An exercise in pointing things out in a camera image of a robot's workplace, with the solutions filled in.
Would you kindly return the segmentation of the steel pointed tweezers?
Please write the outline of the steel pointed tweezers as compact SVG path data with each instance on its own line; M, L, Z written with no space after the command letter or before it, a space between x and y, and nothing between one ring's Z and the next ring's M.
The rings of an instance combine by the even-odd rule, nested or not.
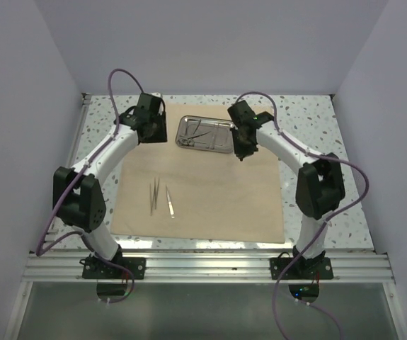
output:
M153 183L149 184L150 215L153 215L155 209L157 209L159 186L160 178L154 178Z

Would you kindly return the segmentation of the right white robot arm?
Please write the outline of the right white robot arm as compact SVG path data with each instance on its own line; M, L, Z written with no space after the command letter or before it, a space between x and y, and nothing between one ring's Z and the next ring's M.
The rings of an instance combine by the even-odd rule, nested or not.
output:
M324 257L326 231L323 219L336 210L345 198L341 166L334 154L325 155L307 147L278 127L268 112L256 114L245 100L228 108L234 124L231 129L234 154L240 160L264 147L284 162L296 175L295 201L302 213L302 226L293 247L290 269L300 278L308 278Z

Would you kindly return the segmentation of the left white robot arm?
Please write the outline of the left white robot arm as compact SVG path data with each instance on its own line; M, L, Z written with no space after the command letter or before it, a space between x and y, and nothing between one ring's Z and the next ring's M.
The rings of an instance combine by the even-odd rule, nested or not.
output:
M108 134L75 165L59 167L53 176L53 213L79 235L91 254L89 272L116 278L125 271L120 245L103 225L106 204L102 186L121 160L140 144L167 141L166 104L141 93L136 105L116 115Z

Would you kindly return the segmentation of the beige cloth wrap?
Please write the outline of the beige cloth wrap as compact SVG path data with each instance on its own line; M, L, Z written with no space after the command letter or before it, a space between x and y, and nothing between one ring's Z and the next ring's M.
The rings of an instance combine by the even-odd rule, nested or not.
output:
M176 144L183 116L226 119L225 106L168 103L166 115L168 141L140 144L123 160L110 231L138 237L284 242L278 158L260 148L240 161L234 154ZM154 178L160 178L160 186L157 209L150 215L149 184Z

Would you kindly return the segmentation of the steel instrument tray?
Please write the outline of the steel instrument tray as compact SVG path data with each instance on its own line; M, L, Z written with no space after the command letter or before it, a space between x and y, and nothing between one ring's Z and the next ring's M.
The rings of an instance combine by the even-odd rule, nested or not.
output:
M233 127L230 120L185 115L178 124L176 144L185 149L231 154Z

